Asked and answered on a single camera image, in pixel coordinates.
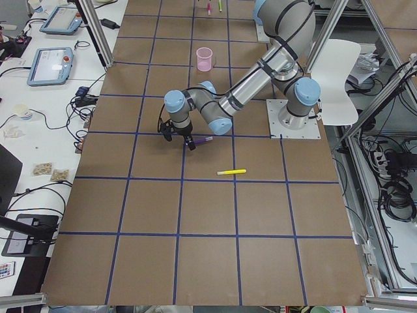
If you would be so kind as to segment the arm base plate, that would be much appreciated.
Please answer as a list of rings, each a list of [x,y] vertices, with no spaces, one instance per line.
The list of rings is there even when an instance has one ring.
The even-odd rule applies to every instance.
[[[267,99],[266,106],[271,139],[321,139],[313,107],[308,116],[295,117],[287,111],[287,100]]]
[[[257,41],[263,43],[269,43],[270,38],[264,32],[263,26],[255,23],[256,33],[257,33]]]

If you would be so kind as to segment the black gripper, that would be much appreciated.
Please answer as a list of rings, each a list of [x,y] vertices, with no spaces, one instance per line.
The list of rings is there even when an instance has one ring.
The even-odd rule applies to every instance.
[[[192,130],[193,126],[191,121],[185,127],[178,128],[174,125],[172,120],[168,119],[167,121],[163,121],[162,118],[159,118],[159,132],[163,134],[164,138],[167,141],[171,141],[173,134],[179,134],[183,136],[186,146],[191,151],[195,149],[195,142],[192,138]]]

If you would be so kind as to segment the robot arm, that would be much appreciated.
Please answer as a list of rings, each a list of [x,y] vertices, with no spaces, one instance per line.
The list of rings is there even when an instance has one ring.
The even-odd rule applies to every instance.
[[[245,76],[224,94],[216,93],[210,81],[194,87],[172,90],[165,94],[167,121],[158,121],[158,132],[167,141],[173,134],[184,138],[189,149],[195,149],[190,112],[198,110],[215,135],[226,134],[233,126],[234,114],[268,83],[287,97],[279,113],[280,123],[298,130],[321,95],[319,84],[298,71],[298,58],[311,46],[315,30],[313,1],[256,1],[253,11],[270,39],[270,48]]]

